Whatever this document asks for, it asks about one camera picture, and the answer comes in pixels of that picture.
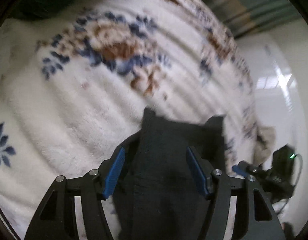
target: cable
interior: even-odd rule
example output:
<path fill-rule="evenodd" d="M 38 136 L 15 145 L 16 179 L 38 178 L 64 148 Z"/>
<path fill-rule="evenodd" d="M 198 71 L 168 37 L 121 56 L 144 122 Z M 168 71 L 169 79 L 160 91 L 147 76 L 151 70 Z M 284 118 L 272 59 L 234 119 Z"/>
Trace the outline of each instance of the cable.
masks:
<path fill-rule="evenodd" d="M 299 179 L 300 179 L 300 177 L 301 177 L 301 172 L 302 172 L 302 169 L 303 169 L 303 158 L 302 158 L 302 156 L 301 156 L 300 154 L 296 154 L 294 158 L 296 158 L 296 157 L 299 157 L 299 159 L 300 159 L 300 169 L 299 169 L 298 177 L 296 178 L 295 184 L 294 184 L 294 186 L 293 186 L 293 189 L 295 189 L 296 185 L 298 184 Z M 276 213 L 276 215 L 280 215 L 280 214 L 282 213 L 282 211 L 284 210 L 284 208 L 286 207 L 286 205 L 288 204 L 288 202 L 290 201 L 290 199 L 291 199 L 291 198 L 289 198 L 289 199 L 285 202 L 285 204 L 283 205 L 283 207 L 280 209 L 279 212 Z"/>

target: black fabric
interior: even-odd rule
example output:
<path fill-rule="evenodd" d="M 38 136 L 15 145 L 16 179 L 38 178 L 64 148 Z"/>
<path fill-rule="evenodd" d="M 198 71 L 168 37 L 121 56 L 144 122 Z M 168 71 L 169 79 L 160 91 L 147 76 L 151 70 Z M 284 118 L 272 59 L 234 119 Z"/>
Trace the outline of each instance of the black fabric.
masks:
<path fill-rule="evenodd" d="M 194 146 L 214 168 L 225 170 L 222 117 L 204 126 L 177 123 L 144 112 L 139 139 L 127 150 L 113 199 L 120 239 L 196 239 L 209 201 L 200 196 L 185 153 Z"/>

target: silver bolt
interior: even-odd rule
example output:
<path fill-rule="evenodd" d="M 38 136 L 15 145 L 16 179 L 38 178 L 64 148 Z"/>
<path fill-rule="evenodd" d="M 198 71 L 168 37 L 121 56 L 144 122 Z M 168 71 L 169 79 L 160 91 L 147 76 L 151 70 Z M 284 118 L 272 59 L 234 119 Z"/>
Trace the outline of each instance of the silver bolt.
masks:
<path fill-rule="evenodd" d="M 213 171 L 213 173 L 214 173 L 216 176 L 222 175 L 222 171 L 219 170 L 219 169 L 215 169 L 215 170 Z"/>
<path fill-rule="evenodd" d="M 252 176 L 252 175 L 248 175 L 248 176 L 247 176 L 247 179 L 248 179 L 249 181 L 251 181 L 251 182 L 254 182 L 254 181 L 256 180 L 256 178 L 255 178 L 254 176 Z"/>
<path fill-rule="evenodd" d="M 98 170 L 96 170 L 96 169 L 90 170 L 89 174 L 92 175 L 92 176 L 95 176 L 95 175 L 98 174 Z"/>
<path fill-rule="evenodd" d="M 57 182 L 62 182 L 65 179 L 65 177 L 63 175 L 60 175 L 56 178 Z"/>

